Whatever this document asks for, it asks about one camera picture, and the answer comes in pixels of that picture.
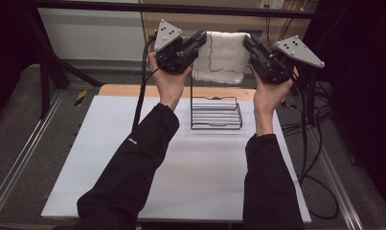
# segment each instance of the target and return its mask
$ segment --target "table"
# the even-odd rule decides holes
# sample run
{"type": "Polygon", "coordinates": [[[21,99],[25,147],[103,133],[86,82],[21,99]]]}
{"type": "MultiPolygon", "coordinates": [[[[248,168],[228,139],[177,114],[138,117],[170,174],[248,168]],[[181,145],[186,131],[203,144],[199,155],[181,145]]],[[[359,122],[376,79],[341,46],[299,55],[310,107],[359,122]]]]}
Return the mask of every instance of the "table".
{"type": "MultiPolygon", "coordinates": [[[[236,96],[241,130],[191,130],[190,88],[186,87],[175,113],[180,128],[170,142],[163,165],[157,170],[148,202],[139,220],[241,221],[244,147],[255,132],[254,90],[194,88],[195,96],[236,96]]],[[[57,179],[42,216],[77,218],[77,199],[91,189],[115,150],[131,130],[139,86],[105,85],[88,110],[78,137],[57,179]]],[[[142,118],[158,103],[157,90],[147,87],[142,118]]],[[[284,161],[295,183],[303,221],[310,216],[275,114],[274,128],[284,161]]]]}

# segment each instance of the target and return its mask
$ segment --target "white towel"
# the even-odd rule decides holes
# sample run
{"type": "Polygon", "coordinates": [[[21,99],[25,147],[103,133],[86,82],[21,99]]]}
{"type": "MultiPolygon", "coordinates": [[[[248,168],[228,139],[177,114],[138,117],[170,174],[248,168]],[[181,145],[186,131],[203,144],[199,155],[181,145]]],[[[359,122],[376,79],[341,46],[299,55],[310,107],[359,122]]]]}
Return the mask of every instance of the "white towel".
{"type": "Polygon", "coordinates": [[[250,54],[243,47],[246,33],[207,32],[207,42],[198,49],[193,78],[238,84],[244,77],[250,54]]]}

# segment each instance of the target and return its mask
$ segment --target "white wall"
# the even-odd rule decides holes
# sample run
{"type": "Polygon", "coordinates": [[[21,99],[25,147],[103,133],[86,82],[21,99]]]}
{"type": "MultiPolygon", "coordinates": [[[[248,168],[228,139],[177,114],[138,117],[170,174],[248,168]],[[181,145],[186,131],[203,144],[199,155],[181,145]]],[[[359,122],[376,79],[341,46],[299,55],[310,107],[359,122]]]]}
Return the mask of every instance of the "white wall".
{"type": "MultiPolygon", "coordinates": [[[[103,1],[138,3],[138,0],[103,1]]],[[[60,58],[142,60],[145,41],[139,12],[56,9],[39,9],[39,12],[60,58]]]]}

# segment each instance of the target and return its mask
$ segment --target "electrical outlet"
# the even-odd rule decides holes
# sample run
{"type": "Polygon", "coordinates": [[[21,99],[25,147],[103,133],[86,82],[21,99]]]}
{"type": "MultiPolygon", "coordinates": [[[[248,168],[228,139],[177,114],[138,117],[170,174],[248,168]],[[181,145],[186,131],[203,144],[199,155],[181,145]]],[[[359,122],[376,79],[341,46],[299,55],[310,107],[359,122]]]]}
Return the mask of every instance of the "electrical outlet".
{"type": "Polygon", "coordinates": [[[273,3],[270,5],[270,9],[281,10],[284,4],[284,0],[273,0],[273,3]]]}
{"type": "Polygon", "coordinates": [[[261,0],[260,9],[270,9],[271,5],[273,5],[273,0],[261,0]]]}

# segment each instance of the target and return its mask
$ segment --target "person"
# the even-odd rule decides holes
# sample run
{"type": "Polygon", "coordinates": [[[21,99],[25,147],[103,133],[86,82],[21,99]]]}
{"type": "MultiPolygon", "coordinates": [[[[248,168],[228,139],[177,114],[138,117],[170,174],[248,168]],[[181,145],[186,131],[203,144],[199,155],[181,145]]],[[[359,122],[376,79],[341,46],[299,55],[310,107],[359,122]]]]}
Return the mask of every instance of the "person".
{"type": "MultiPolygon", "coordinates": [[[[152,70],[158,68],[155,56],[155,53],[148,55],[152,70]]],[[[125,138],[95,186],[79,199],[80,220],[74,229],[135,229],[154,174],[179,127],[173,111],[191,71],[192,67],[178,75],[162,70],[154,73],[160,103],[125,138]]],[[[247,230],[304,229],[294,184],[272,123],[273,112],[288,93],[292,81],[264,84],[258,74],[253,73],[257,81],[253,99],[256,133],[245,148],[248,171],[244,181],[243,225],[247,230]]]]}

